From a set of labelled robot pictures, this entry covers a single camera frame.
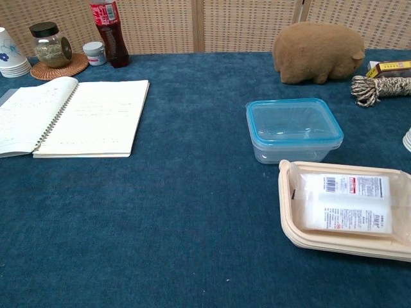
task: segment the white package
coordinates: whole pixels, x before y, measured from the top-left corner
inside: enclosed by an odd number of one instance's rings
[[[293,196],[303,229],[392,234],[389,178],[371,175],[303,174]]]

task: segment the stacked paper cup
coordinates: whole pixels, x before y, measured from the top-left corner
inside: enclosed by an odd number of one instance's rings
[[[7,78],[20,77],[30,72],[31,65],[21,53],[6,29],[0,27],[0,73]]]
[[[404,144],[404,147],[408,151],[411,152],[411,128],[409,129],[409,131],[407,131],[407,133],[403,137],[403,144]]]

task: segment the blue felt surface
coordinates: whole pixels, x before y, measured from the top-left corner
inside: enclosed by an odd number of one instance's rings
[[[411,58],[366,53],[358,74]],[[270,53],[133,56],[77,78],[149,79],[132,156],[0,160],[1,307],[410,307],[411,264],[286,238],[278,166],[256,161],[245,117],[249,101],[323,99],[345,134],[324,162],[411,173],[410,97],[360,108],[350,79],[284,85]],[[0,95],[42,82],[0,77]]]

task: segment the notebook spiral binding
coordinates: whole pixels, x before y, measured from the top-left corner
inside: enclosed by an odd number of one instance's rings
[[[44,133],[40,136],[40,139],[37,141],[35,147],[34,147],[34,151],[37,151],[41,144],[47,139],[47,137],[49,137],[49,134],[51,133],[51,131],[54,129],[54,126],[56,126],[58,120],[60,119],[60,117],[62,116],[62,114],[64,113],[64,110],[67,108],[70,99],[73,97],[73,95],[75,94],[76,90],[77,90],[76,86],[74,88],[74,90],[72,91],[72,93],[70,94],[69,98],[67,98],[67,100],[64,102],[64,104],[60,107],[60,109],[58,110],[58,112],[56,113],[56,115],[54,116],[54,118],[51,120],[50,124],[47,126],[46,130],[44,131]]]

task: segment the brown plush toy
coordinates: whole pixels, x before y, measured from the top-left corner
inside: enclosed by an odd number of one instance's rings
[[[344,79],[362,64],[364,42],[339,24],[298,22],[283,29],[274,42],[275,70],[283,83]]]

